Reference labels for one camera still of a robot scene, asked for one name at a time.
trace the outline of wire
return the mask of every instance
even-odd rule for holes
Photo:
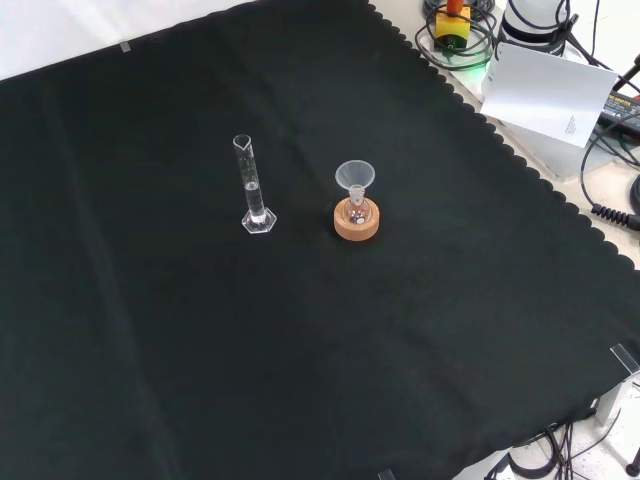
[[[635,155],[633,155],[633,153],[631,152],[627,144],[624,143],[624,137],[622,136],[622,133],[618,134],[618,143],[620,144],[622,149],[625,151],[625,153],[629,155],[629,158],[631,158],[631,161],[633,162],[633,164],[636,166],[640,166],[640,162],[638,162],[638,159],[635,157]]]
[[[629,165],[630,167],[640,167],[640,162],[637,162],[637,159],[633,156],[633,154],[631,152],[629,152],[631,154],[631,158],[627,158],[624,155],[622,155],[618,150],[616,150],[608,141],[606,141],[604,138],[600,139],[600,143],[596,144],[596,147],[598,147],[600,150],[604,150],[605,152],[607,152],[610,155],[614,155],[615,157],[619,158],[620,160],[622,160],[624,163],[626,163],[627,165]]]
[[[589,196],[589,193],[587,192],[587,187],[584,184],[584,167],[587,164],[587,159],[589,158],[589,154],[591,153],[591,150],[593,150],[593,147],[596,145],[596,143],[598,143],[598,141],[602,140],[602,137],[606,133],[609,133],[615,127],[623,124],[627,120],[631,120],[632,118],[636,118],[636,117],[640,117],[640,112],[634,113],[634,114],[631,114],[631,115],[627,115],[626,117],[621,118],[617,122],[612,123],[607,128],[602,130],[601,132],[596,133],[596,138],[591,141],[591,145],[589,145],[589,148],[587,149],[586,153],[584,154],[584,158],[582,159],[582,165],[580,165],[580,186],[582,187],[582,193],[584,194],[585,198],[587,199],[587,201],[592,206],[595,206],[596,204],[594,203],[594,201]]]
[[[511,466],[513,473],[528,479],[540,479],[551,474],[551,472],[553,472],[553,470],[556,469],[557,467],[556,473],[553,476],[554,480],[574,480],[574,475],[577,475],[578,477],[581,477],[584,480],[590,480],[588,477],[582,475],[581,473],[574,471],[573,460],[580,457],[581,455],[584,455],[585,453],[587,453],[588,451],[590,451],[591,449],[595,448],[597,445],[602,443],[609,436],[609,434],[613,430],[613,427],[615,427],[616,423],[618,422],[618,419],[620,418],[621,412],[622,410],[618,411],[618,414],[616,415],[615,420],[613,421],[611,426],[608,428],[607,432],[602,436],[602,438],[600,438],[597,442],[595,442],[590,447],[582,450],[581,452],[576,453],[575,455],[572,454],[573,433],[574,433],[573,422],[569,422],[566,425],[557,426],[555,429],[551,427],[547,428],[544,433],[537,435],[532,440],[530,440],[529,442],[523,445],[529,445],[534,441],[537,441],[536,439],[541,440],[542,438],[547,438],[547,440],[551,445],[551,451],[552,451],[549,462],[540,468],[528,469],[528,468],[523,468],[517,463],[515,463],[515,461],[513,460],[513,457],[511,456],[511,454],[509,454],[509,465]],[[564,427],[564,432],[562,434],[562,443],[558,445],[558,441],[554,435],[554,432],[558,431],[562,427]],[[491,478],[492,473],[493,471],[489,473],[489,476],[487,478]]]
[[[615,427],[616,423],[618,422],[618,419],[620,418],[620,413],[622,413],[622,409],[618,410],[618,414],[616,415],[616,419],[613,421],[613,423],[611,424],[611,426],[609,427],[609,429],[607,430],[607,433],[605,433],[602,438],[600,440],[598,440],[596,443],[594,443],[593,445],[591,445],[588,448],[585,448],[584,450],[582,450],[579,453],[576,453],[575,455],[569,457],[570,460],[573,460],[575,458],[578,458],[580,455],[584,455],[585,453],[587,453],[589,450],[593,449],[594,447],[596,447],[597,445],[600,445],[602,442],[604,442],[604,440],[609,436],[609,434],[611,433],[611,430],[613,430],[613,427]]]
[[[518,465],[513,459],[513,456],[509,453],[509,466],[511,467],[511,470],[513,470],[513,473],[524,478],[536,480],[544,478],[551,472],[553,472],[553,469],[556,468],[556,465],[558,465],[558,463],[560,462],[562,454],[560,452],[560,448],[558,447],[556,437],[554,436],[551,428],[547,428],[545,430],[544,437],[549,441],[552,452],[551,458],[546,463],[546,465],[543,465],[539,468],[524,468]]]
[[[495,7],[495,0],[475,0],[474,3],[465,3],[466,7],[471,7],[471,18],[467,18],[460,14],[452,14],[446,11],[439,1],[424,0],[422,4],[423,13],[425,15],[426,24],[420,30],[416,32],[415,44],[420,50],[420,53],[434,65],[450,71],[466,70],[469,68],[475,68],[478,66],[486,65],[491,60],[493,49],[497,44],[497,39],[493,35],[493,29],[498,23],[498,19],[491,13]],[[445,13],[450,17],[460,18],[465,22],[471,24],[471,30],[479,32],[480,40],[469,47],[454,48],[451,45],[442,43],[436,38],[435,33],[432,30],[432,25],[435,24],[437,15],[439,13]],[[484,54],[484,58],[478,62],[471,62],[465,65],[451,65],[444,64],[441,59],[437,58],[433,53],[429,52],[423,47],[420,42],[420,35],[427,31],[431,39],[433,40],[434,47],[440,47],[444,50],[445,57],[477,57]],[[475,50],[476,47],[484,44],[482,49]]]
[[[593,42],[591,43],[591,56],[596,54],[596,35],[598,34],[598,13],[600,12],[600,0],[596,2],[596,14],[593,19]]]
[[[600,60],[598,60],[597,58],[595,58],[593,55],[590,55],[589,52],[587,52],[584,47],[580,44],[580,42],[578,41],[578,39],[575,37],[575,35],[573,33],[569,33],[568,37],[567,37],[567,41],[573,45],[576,49],[578,49],[578,51],[582,54],[582,56],[587,60],[587,62],[589,62],[590,65],[595,65],[596,67],[602,67],[606,70],[611,70],[613,71],[610,67],[608,67],[607,65],[605,65],[604,63],[602,63]],[[622,75],[618,75],[618,79],[620,81],[622,81],[623,83],[629,85],[631,88],[633,88],[636,92],[640,93],[640,88],[638,88],[637,86],[635,86],[633,83],[631,83],[629,80],[627,80],[626,78],[624,78]]]

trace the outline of orange object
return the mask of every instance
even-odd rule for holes
[[[448,0],[447,13],[460,13],[464,7],[464,0]]]
[[[333,211],[333,225],[340,235],[345,240],[349,240],[351,242],[362,242],[364,240],[369,240],[373,237],[378,231],[378,227],[380,227],[380,209],[378,206],[373,203],[370,199],[367,198],[367,202],[371,207],[371,220],[367,223],[363,223],[362,225],[356,225],[355,223],[351,223],[348,220],[345,220],[342,213],[344,212],[344,206],[349,201],[348,198],[345,198],[341,201],[336,209]]]

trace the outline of yellow object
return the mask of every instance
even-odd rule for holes
[[[464,7],[460,12],[462,17],[471,19],[471,8]],[[464,48],[469,40],[471,23],[459,17],[450,17],[444,11],[436,14],[435,37],[445,45],[455,48]]]

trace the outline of hexagonal base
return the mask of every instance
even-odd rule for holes
[[[253,223],[251,221],[251,212],[247,212],[247,214],[242,219],[242,225],[244,225],[244,228],[247,229],[247,232],[254,234],[267,233],[271,231],[276,223],[276,220],[278,220],[278,217],[276,217],[274,213],[268,208],[264,209],[264,213],[267,216],[264,220],[264,223]]]

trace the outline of white device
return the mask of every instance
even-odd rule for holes
[[[568,26],[567,2],[560,0],[509,0],[498,41],[552,55],[562,55]]]

